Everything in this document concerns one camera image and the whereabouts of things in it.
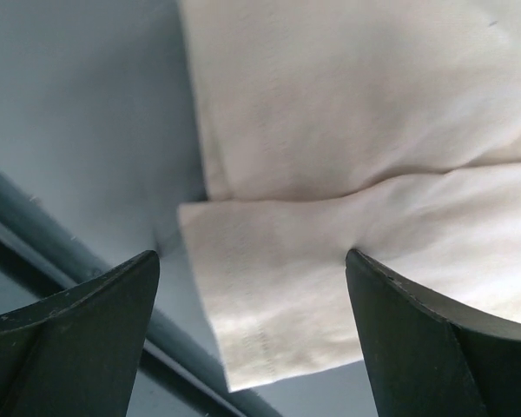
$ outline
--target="fabric fold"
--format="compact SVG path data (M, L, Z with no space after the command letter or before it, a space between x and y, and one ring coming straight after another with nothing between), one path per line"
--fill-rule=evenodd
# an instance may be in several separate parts
M231 389L360 359L344 260L521 321L521 0L180 0Z
M361 358L348 249L521 322L521 163L404 175L322 202L208 202L180 219L233 390Z

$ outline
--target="towel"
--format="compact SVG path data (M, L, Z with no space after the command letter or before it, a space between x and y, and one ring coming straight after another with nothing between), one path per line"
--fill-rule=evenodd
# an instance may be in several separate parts
M521 0L181 0L209 202L180 207L231 390L362 359L361 248L521 322Z

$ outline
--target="sleeve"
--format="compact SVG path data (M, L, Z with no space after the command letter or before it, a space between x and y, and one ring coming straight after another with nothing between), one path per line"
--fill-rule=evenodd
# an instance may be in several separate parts
M403 175L318 202L186 204L180 222L232 390L361 359L352 247L521 321L521 163Z

